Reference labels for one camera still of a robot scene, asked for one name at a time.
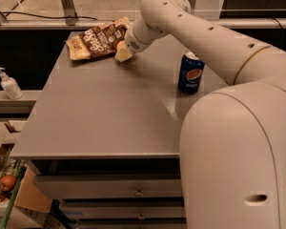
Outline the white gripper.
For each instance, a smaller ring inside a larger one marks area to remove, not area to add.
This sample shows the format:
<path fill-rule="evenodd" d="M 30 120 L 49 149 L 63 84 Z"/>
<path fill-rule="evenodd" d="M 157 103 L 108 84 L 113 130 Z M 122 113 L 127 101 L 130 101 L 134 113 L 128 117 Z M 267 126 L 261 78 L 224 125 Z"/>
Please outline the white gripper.
<path fill-rule="evenodd" d="M 159 32 L 145 23 L 142 18 L 136 19 L 127 29 L 125 43 L 128 48 L 119 48 L 114 58 L 124 62 L 133 57 L 132 52 L 143 52 L 158 38 Z"/>

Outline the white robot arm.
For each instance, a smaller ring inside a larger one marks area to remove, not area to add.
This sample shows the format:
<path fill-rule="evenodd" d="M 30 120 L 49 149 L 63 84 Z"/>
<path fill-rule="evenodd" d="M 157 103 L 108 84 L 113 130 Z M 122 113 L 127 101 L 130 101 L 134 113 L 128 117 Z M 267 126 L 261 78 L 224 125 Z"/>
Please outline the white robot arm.
<path fill-rule="evenodd" d="M 142 0 L 130 52 L 172 35 L 226 82 L 187 112 L 179 158 L 188 229 L 286 229 L 286 52 L 190 13 Z"/>

